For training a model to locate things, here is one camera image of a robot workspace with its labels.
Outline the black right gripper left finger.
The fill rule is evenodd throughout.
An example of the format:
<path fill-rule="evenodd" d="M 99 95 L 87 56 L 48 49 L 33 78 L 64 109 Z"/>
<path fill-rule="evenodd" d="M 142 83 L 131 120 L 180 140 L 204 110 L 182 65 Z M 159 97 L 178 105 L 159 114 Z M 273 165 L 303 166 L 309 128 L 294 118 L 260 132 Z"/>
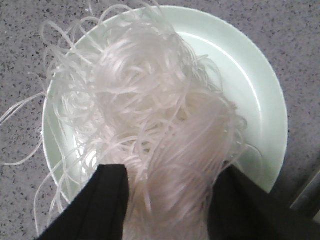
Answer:
<path fill-rule="evenodd" d="M 41 240 L 120 240 L 129 202 L 129 179 L 122 164 L 100 165 Z"/>

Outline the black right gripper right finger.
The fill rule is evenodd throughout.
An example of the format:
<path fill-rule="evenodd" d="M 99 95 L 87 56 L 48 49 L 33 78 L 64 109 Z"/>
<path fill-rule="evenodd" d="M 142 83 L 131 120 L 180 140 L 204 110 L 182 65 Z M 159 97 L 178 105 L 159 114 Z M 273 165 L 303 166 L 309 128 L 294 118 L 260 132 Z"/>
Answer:
<path fill-rule="evenodd" d="M 214 187 L 208 213 L 211 240 L 318 240 L 320 226 L 291 210 L 230 166 Z"/>

